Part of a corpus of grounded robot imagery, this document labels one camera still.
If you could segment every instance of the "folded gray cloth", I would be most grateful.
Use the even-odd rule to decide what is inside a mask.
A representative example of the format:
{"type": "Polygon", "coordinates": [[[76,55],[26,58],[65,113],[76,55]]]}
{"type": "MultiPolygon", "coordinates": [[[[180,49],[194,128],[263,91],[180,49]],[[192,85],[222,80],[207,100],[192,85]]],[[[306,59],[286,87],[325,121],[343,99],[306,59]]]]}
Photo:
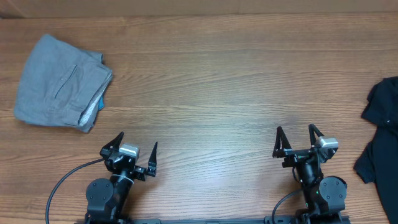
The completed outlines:
{"type": "Polygon", "coordinates": [[[29,124],[70,126],[88,132],[112,79],[103,55],[45,34],[26,61],[14,116],[29,124]]]}

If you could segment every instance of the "table surface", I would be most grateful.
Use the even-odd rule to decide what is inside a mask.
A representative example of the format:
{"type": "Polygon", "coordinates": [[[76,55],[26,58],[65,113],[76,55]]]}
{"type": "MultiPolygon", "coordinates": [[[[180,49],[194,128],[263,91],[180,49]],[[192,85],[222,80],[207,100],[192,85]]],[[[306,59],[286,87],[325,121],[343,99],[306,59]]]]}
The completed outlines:
{"type": "MultiPolygon", "coordinates": [[[[398,71],[397,36],[398,14],[385,13],[0,20],[0,223],[43,223],[59,179],[120,131],[140,145],[143,166],[159,142],[157,177],[130,192],[132,217],[262,218],[299,188],[272,158],[276,128],[304,149],[310,123],[340,141],[322,169],[348,183],[343,214],[387,223],[353,164],[376,130],[360,118],[366,97],[398,71]],[[113,69],[89,134],[13,117],[24,63],[45,33],[104,53],[113,69]]],[[[70,176],[51,223],[82,220],[87,185],[109,175],[95,164],[70,176]]],[[[277,214],[304,206],[296,196],[277,214]]]]}

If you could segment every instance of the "pocket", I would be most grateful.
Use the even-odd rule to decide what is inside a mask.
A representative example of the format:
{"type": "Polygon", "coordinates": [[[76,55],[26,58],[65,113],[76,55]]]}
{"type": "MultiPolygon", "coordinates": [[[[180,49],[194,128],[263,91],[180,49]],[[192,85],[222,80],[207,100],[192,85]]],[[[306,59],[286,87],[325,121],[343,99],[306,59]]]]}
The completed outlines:
{"type": "Polygon", "coordinates": [[[61,76],[61,79],[58,81],[58,83],[55,85],[54,91],[52,96],[54,99],[57,98],[58,94],[60,93],[61,89],[65,86],[65,84],[71,79],[73,74],[76,72],[77,65],[72,65],[70,68],[61,76]]]}

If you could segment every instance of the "black cloth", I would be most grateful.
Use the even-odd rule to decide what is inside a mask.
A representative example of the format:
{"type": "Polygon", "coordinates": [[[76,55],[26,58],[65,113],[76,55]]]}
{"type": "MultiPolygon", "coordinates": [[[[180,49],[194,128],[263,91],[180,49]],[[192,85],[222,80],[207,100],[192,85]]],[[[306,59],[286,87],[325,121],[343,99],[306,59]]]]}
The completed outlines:
{"type": "Polygon", "coordinates": [[[384,211],[390,223],[395,224],[398,223],[398,77],[385,78],[375,85],[368,101],[361,117],[376,124],[377,130],[354,170],[366,184],[376,184],[384,211]]]}

